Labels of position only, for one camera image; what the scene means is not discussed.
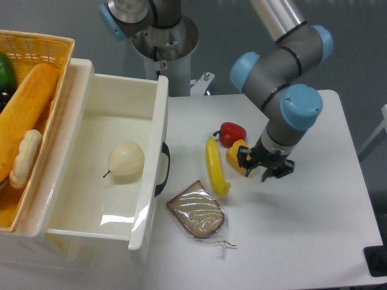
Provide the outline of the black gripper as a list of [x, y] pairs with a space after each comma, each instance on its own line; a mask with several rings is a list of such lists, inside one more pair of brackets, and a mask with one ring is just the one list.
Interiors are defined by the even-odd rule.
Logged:
[[245, 177], [249, 177], [252, 170], [257, 167], [264, 167], [265, 172], [262, 174], [261, 181], [267, 178], [282, 178], [294, 171], [294, 161], [288, 159], [288, 153], [282, 153], [278, 147], [269, 149], [269, 145], [259, 139], [252, 148], [240, 146], [238, 150], [239, 166], [246, 169]]

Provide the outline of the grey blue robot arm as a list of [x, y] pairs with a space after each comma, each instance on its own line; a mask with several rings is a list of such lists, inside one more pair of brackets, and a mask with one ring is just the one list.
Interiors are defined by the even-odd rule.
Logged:
[[[245, 175], [263, 167], [265, 178], [281, 178], [293, 172], [289, 154], [322, 110], [320, 94], [294, 80], [332, 53], [333, 38], [324, 27], [309, 25], [294, 1], [253, 1], [252, 6], [276, 49], [266, 56], [245, 53], [230, 70], [233, 85], [268, 118], [257, 143], [238, 148], [237, 160]], [[106, 1], [99, 13], [115, 39], [132, 40], [147, 78], [165, 76], [174, 97], [189, 95], [198, 30], [182, 14], [180, 1]]]

